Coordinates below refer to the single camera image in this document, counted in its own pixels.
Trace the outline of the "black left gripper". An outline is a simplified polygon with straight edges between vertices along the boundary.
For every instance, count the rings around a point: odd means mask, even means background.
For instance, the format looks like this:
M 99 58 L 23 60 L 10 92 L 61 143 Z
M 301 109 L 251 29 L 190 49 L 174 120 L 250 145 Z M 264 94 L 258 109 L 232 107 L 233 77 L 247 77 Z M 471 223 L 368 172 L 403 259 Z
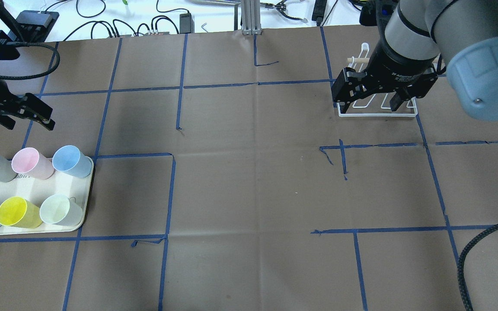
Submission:
M 53 109 L 34 94 L 26 93 L 22 97 L 12 94 L 7 84 L 0 80 L 0 125 L 13 130 L 16 121 L 9 117 L 32 120 L 45 129 L 52 131 L 55 121 L 51 119 Z

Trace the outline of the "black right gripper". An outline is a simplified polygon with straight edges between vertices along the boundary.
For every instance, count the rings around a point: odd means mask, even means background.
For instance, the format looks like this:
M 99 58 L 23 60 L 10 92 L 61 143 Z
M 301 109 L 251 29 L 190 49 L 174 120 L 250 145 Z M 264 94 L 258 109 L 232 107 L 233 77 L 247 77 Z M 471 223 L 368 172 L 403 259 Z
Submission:
M 365 69 L 352 73 L 358 82 L 334 82 L 332 101 L 338 104 L 341 114 L 346 114 L 351 104 L 371 94 L 392 93 L 390 110 L 396 112 L 413 97 L 423 98 L 431 90 L 439 75 L 433 60 L 412 60 L 392 51 L 387 45 L 378 44 Z M 359 93 L 359 86 L 366 91 Z

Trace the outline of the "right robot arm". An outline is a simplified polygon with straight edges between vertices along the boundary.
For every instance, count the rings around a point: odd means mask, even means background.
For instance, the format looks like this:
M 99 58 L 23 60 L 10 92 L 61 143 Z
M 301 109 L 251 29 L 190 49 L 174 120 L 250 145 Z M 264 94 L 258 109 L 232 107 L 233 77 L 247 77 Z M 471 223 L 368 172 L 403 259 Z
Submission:
M 362 72 L 346 67 L 333 83 L 342 114 L 391 93 L 397 111 L 445 74 L 469 116 L 498 121 L 498 0 L 369 0 L 359 22 L 380 38 Z

